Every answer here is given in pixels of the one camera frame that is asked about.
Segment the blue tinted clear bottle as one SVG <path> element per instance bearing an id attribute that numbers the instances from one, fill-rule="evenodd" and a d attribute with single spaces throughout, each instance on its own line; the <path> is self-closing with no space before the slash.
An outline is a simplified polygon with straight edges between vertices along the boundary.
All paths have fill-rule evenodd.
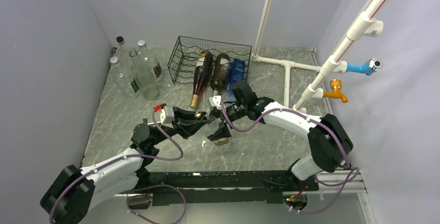
<path id="1" fill-rule="evenodd" d="M 141 63 L 139 54 L 135 49 L 129 51 L 129 57 L 132 60 L 142 96 L 149 101 L 155 100 L 159 96 L 159 89 L 154 75 L 147 66 Z"/>

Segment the clear bottle silver cap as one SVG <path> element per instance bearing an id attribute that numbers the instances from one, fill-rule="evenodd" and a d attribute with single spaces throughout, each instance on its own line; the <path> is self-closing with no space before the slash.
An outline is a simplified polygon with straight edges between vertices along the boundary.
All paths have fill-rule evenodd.
<path id="1" fill-rule="evenodd" d="M 145 40 L 139 40 L 137 45 L 140 62 L 151 71 L 155 76 L 156 82 L 159 82 L 163 76 L 162 65 L 155 56 L 149 53 Z"/>

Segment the clear bottle dark neck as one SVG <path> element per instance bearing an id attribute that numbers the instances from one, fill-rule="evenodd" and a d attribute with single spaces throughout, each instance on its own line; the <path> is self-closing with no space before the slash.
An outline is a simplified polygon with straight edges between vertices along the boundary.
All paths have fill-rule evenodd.
<path id="1" fill-rule="evenodd" d="M 109 62 L 111 64 L 110 77 L 122 95 L 126 98 L 137 97 L 140 93 L 140 88 L 133 71 L 123 65 L 116 56 L 111 57 Z"/>

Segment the clear bottle blue medallion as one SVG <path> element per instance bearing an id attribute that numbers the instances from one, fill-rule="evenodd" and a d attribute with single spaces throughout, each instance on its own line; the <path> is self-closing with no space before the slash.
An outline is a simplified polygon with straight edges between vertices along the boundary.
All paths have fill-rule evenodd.
<path id="1" fill-rule="evenodd" d="M 116 37 L 116 42 L 119 47 L 117 48 L 117 57 L 120 58 L 121 63 L 128 66 L 129 69 L 133 70 L 133 64 L 129 56 L 129 48 L 125 44 L 125 39 L 122 36 Z"/>

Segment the bottle black gold cap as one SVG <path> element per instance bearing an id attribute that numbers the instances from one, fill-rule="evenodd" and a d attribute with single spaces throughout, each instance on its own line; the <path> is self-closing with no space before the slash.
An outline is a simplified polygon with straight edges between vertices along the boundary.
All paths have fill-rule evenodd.
<path id="1" fill-rule="evenodd" d="M 213 134 L 219 128 L 220 125 L 228 126 L 228 124 L 226 124 L 221 117 L 216 118 L 214 115 L 209 115 L 206 116 L 206 118 L 207 118 L 207 122 L 198 131 L 204 138 L 208 139 L 208 136 Z M 231 146 L 232 138 L 226 139 L 226 141 L 212 142 L 212 143 L 216 146 Z"/>

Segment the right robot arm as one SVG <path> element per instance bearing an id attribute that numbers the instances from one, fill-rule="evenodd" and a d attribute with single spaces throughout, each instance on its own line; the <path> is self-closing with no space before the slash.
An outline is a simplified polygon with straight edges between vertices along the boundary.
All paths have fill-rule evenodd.
<path id="1" fill-rule="evenodd" d="M 304 114 L 284 107 L 269 97 L 258 97 L 245 81 L 232 86 L 234 101 L 224 101 L 220 95 L 210 97 L 211 114 L 216 118 L 218 130 L 208 138 L 212 141 L 230 137 L 232 122 L 243 117 L 253 121 L 245 132 L 257 123 L 270 124 L 290 131 L 309 143 L 311 154 L 297 159 L 288 169 L 286 184 L 299 190 L 306 179 L 322 171 L 332 173 L 336 168 L 349 167 L 348 154 L 353 143 L 336 116 L 323 117 Z"/>

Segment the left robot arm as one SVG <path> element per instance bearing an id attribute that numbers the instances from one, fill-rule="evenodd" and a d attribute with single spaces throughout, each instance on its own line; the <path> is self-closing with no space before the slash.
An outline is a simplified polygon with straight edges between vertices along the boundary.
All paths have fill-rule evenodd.
<path id="1" fill-rule="evenodd" d="M 124 191 L 144 192 L 149 187 L 147 166 L 154 160 L 177 161 L 181 146 L 173 139 L 189 138 L 208 122 L 204 111 L 165 104 L 154 107 L 152 122 L 135 126 L 131 146 L 100 163 L 65 167 L 40 200 L 50 223 L 79 223 L 89 210 Z"/>

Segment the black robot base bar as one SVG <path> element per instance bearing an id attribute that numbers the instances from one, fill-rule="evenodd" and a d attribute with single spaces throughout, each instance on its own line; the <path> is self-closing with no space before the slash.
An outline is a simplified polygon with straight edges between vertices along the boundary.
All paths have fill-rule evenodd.
<path id="1" fill-rule="evenodd" d="M 289 193 L 317 192 L 313 177 L 295 179 L 283 170 L 142 173 L 128 193 L 148 193 L 153 206 L 187 203 L 266 202 L 279 204 Z"/>

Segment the dark wine bottle gold cap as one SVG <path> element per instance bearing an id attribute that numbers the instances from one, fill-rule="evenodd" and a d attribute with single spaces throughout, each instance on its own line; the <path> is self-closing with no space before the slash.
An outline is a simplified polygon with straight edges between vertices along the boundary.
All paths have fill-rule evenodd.
<path id="1" fill-rule="evenodd" d="M 213 64 L 213 54 L 209 51 L 202 51 L 199 54 L 193 81 L 192 98 L 190 108 L 195 109 L 198 104 L 198 99 L 203 90 L 207 80 L 209 79 L 211 68 Z"/>

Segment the blue square dash bottle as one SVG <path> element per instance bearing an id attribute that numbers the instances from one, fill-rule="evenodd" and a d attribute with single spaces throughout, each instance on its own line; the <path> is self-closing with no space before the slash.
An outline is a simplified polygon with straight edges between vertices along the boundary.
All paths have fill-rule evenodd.
<path id="1" fill-rule="evenodd" d="M 244 80 L 244 74 L 245 74 L 245 62 L 240 59 L 234 59 L 234 61 L 232 62 L 231 71 L 229 73 L 228 85 L 226 89 L 226 95 L 225 95 L 226 102 L 232 102 L 236 100 L 231 87 L 237 81 Z"/>

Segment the lower bottle silver cap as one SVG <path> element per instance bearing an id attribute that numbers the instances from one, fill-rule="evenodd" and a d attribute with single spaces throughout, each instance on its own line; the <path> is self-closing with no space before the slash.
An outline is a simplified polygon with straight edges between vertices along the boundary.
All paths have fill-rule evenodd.
<path id="1" fill-rule="evenodd" d="M 230 56 L 226 53 L 220 53 L 216 57 L 213 75 L 210 82 L 210 87 L 213 90 L 212 97 L 219 95 L 228 83 Z"/>

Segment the orange faucet tap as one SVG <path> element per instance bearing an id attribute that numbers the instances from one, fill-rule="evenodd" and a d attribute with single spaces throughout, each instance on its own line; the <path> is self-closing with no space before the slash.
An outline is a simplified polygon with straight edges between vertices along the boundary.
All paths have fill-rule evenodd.
<path id="1" fill-rule="evenodd" d="M 348 98 L 342 93 L 342 81 L 338 79 L 333 79 L 329 83 L 331 92 L 324 91 L 323 97 L 332 98 L 332 99 L 340 99 L 343 103 L 347 103 Z"/>

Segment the blue faucet tap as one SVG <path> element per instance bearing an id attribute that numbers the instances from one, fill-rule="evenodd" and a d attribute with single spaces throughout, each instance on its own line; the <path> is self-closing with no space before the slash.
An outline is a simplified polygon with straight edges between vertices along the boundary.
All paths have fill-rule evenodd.
<path id="1" fill-rule="evenodd" d="M 382 68 L 382 61 L 377 58 L 367 60 L 363 65 L 347 64 L 346 72 L 360 73 L 367 76 L 379 71 Z"/>

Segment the white pvc pipe frame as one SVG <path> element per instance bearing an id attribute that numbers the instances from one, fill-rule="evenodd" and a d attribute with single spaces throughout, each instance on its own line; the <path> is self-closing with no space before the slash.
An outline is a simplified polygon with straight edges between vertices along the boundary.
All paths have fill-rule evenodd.
<path id="1" fill-rule="evenodd" d="M 264 1 L 255 44 L 251 52 L 251 61 L 284 68 L 287 75 L 284 77 L 283 105 L 301 113 L 307 113 L 310 100 L 324 97 L 324 91 L 329 88 L 325 84 L 330 82 L 330 77 L 335 75 L 337 78 L 341 78 L 343 74 L 348 73 L 350 49 L 359 40 L 383 37 L 384 23 L 378 19 L 378 15 L 388 4 L 393 2 L 393 0 L 366 0 L 356 13 L 348 16 L 343 11 L 353 6 L 354 1 L 342 0 L 314 52 L 313 58 L 318 62 L 318 65 L 306 65 L 290 61 L 287 58 L 268 58 L 262 54 L 264 30 L 268 22 L 272 1 Z M 295 68 L 316 73 L 316 77 L 302 93 L 298 94 L 296 102 L 292 98 L 292 77 L 290 75 Z"/>

